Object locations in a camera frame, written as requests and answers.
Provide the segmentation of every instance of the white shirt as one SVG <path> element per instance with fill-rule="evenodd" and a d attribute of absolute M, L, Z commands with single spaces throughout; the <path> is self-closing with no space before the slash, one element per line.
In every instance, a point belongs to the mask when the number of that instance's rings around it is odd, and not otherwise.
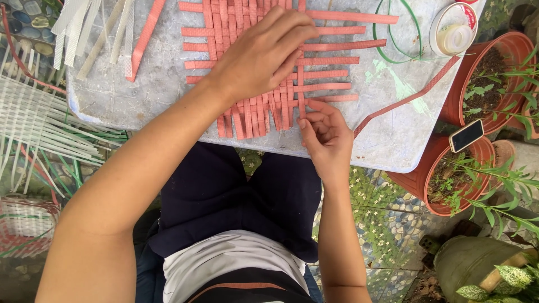
<path fill-rule="evenodd" d="M 208 281 L 247 267 L 285 272 L 309 293 L 304 261 L 257 233 L 231 230 L 165 258 L 163 303 L 183 303 Z"/>

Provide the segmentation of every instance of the smartphone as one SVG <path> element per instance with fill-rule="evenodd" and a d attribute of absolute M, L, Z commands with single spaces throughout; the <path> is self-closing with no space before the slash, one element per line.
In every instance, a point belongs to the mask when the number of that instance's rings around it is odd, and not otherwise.
<path fill-rule="evenodd" d="M 449 136 L 451 151 L 458 153 L 473 142 L 479 140 L 484 134 L 483 121 L 481 119 L 473 121 Z"/>

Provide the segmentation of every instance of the woven basket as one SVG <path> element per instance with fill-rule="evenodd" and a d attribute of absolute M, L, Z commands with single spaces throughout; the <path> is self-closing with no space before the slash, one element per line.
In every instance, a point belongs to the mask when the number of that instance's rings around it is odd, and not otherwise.
<path fill-rule="evenodd" d="M 24 196 L 0 198 L 0 257 L 33 257 L 49 250 L 60 207 Z"/>

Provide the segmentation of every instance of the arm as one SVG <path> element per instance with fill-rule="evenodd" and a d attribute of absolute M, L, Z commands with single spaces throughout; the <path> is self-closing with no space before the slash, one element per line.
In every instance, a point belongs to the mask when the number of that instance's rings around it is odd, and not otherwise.
<path fill-rule="evenodd" d="M 367 272 L 352 216 L 348 174 L 354 133 L 341 112 L 322 102 L 310 101 L 317 112 L 299 125 L 302 145 L 324 184 L 318 255 L 324 294 L 332 302 L 371 302 Z"/>
<path fill-rule="evenodd" d="M 317 36 L 309 17 L 274 7 L 208 76 L 129 140 L 60 216 L 36 302 L 133 302 L 138 218 L 217 116 L 277 87 L 299 44 Z"/>

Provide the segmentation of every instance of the person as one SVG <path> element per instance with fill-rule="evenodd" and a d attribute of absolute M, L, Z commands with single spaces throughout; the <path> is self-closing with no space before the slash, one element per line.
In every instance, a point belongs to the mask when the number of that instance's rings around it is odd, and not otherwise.
<path fill-rule="evenodd" d="M 135 301 L 133 228 L 160 191 L 144 250 L 164 259 L 163 302 L 313 302 L 302 276 L 317 260 L 327 302 L 370 302 L 349 196 L 354 135 L 338 109 L 310 101 L 297 122 L 311 159 L 266 153 L 249 181 L 232 147 L 197 142 L 235 102 L 277 87 L 316 37 L 307 15 L 273 7 L 126 142 L 65 207 L 36 302 Z"/>

